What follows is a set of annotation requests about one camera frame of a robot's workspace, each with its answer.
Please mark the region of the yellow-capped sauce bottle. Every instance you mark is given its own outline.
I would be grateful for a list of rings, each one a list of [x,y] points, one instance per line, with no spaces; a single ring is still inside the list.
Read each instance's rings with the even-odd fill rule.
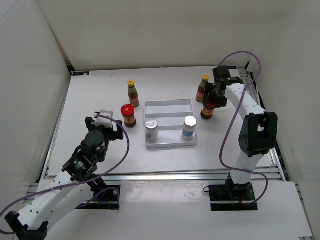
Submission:
[[[201,82],[200,82],[200,84],[198,86],[197,94],[196,94],[196,98],[195,98],[196,101],[199,102],[199,103],[203,102],[206,84],[209,81],[209,79],[210,79],[210,76],[208,74],[204,74],[202,76],[202,80],[201,80]]]
[[[129,80],[127,84],[128,84],[129,102],[134,108],[137,108],[140,105],[140,102],[139,102],[139,95],[135,86],[135,82],[133,80]]]

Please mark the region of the red-lidded sauce jar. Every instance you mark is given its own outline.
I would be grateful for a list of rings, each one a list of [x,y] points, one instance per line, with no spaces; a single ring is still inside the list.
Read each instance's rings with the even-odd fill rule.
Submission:
[[[133,107],[133,105],[125,104],[121,107],[120,111],[124,119],[124,124],[128,128],[133,128],[137,123],[135,117],[135,108]]]
[[[217,108],[217,106],[215,104],[209,103],[207,102],[200,113],[200,116],[204,119],[204,120],[209,120],[213,117],[214,111]]]

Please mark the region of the silver-capped white shaker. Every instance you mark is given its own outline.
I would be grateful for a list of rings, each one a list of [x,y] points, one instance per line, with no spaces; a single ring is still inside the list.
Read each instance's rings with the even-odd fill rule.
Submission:
[[[194,116],[192,115],[186,116],[183,122],[181,137],[184,140],[190,140],[194,135],[196,125],[197,125],[197,119]]]
[[[145,120],[146,139],[155,142],[158,139],[158,121],[155,118]]]

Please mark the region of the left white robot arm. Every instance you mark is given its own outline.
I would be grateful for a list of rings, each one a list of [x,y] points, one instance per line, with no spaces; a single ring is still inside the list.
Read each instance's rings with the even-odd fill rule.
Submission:
[[[30,194],[33,201],[21,210],[9,211],[24,198],[1,211],[11,228],[10,235],[20,240],[44,240],[48,231],[74,209],[82,209],[94,201],[120,200],[120,189],[106,185],[103,180],[111,171],[102,174],[95,174],[95,171],[105,160],[111,141],[128,139],[123,122],[97,112],[95,117],[85,119],[85,125],[88,133],[84,140],[49,187]]]

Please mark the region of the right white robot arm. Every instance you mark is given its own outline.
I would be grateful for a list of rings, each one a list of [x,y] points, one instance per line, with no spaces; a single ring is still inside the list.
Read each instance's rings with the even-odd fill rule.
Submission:
[[[267,112],[252,98],[240,77],[232,77],[227,66],[213,69],[213,83],[204,89],[203,105],[208,109],[226,107],[231,102],[235,115],[243,123],[238,142],[240,154],[231,167],[224,186],[214,186],[210,192],[218,201],[250,201],[252,192],[251,176],[258,162],[276,145],[278,116]]]

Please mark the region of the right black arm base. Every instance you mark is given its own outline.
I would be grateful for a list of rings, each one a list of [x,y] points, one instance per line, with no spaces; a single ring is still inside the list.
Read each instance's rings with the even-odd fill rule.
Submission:
[[[252,185],[247,189],[229,193],[225,185],[208,185],[203,192],[209,194],[210,210],[212,212],[242,212],[257,211],[257,203]]]

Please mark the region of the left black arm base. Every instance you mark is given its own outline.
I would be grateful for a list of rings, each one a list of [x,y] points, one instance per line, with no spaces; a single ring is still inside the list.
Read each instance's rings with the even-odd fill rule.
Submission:
[[[120,185],[108,185],[107,190],[90,202],[85,202],[76,207],[79,210],[119,210],[120,209]]]

